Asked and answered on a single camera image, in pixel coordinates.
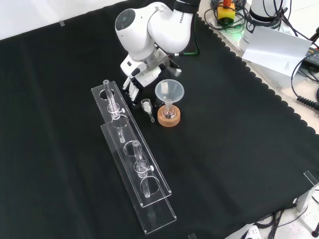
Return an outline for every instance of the black tablecloth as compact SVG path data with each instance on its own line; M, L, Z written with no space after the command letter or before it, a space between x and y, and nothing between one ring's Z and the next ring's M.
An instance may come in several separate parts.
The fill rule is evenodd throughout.
M1 239L144 237L91 95L105 79L124 82L114 22L140 5L0 42ZM133 112L177 215L149 238L224 238L307 191L305 171L319 176L314 130L199 19L196 39L199 56L175 57L185 88L179 125Z

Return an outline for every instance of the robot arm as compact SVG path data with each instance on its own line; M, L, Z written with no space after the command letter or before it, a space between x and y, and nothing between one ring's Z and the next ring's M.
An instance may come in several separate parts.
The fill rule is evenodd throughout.
M164 3L154 2L144 8L127 9L117 17L115 30L128 51L121 64L128 76L123 90L134 104L137 104L141 89L158 77L163 66L175 75L181 73L180 69L170 67L165 52L179 53L187 47L192 18L199 3L200 0L177 0L171 11Z
M187 1L194 2L177 1L174 11L164 3L155 2L144 8L127 9L117 17L116 33L132 59L143 60L148 57L154 49L154 41L169 53L179 53L188 45L193 13L180 11L183 10L180 6L188 5L197 9L200 0L196 0L196 5L189 5ZM190 7L184 10L195 12Z

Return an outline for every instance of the wooden stand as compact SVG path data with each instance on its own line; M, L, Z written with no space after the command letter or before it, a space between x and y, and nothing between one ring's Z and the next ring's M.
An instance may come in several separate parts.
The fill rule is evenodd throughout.
M176 110L176 116L172 119L166 119L161 115L161 112L163 110L165 106L162 106L159 108L158 110L158 121L161 125L163 125L164 127L173 127L175 125L177 125L180 121L180 110L178 107L173 106Z

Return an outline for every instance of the test tube holder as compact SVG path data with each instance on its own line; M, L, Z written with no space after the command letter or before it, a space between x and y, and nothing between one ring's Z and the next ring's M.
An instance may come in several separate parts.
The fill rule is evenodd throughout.
M176 215L167 200L171 190L116 83L109 81L103 83L92 89L105 121L101 129L143 231L149 234L176 221ZM107 96L108 91L105 90L106 84L112 91L111 100L109 100L110 94ZM116 119L114 112L110 112L109 101L113 101L113 104L115 102L114 108L120 112L119 114L117 112ZM137 169L134 145L139 146L141 159L146 166L143 173Z

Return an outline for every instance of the white wall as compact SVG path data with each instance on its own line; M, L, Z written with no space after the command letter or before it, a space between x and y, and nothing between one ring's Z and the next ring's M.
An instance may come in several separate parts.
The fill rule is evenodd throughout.
M0 40L124 0L0 0Z

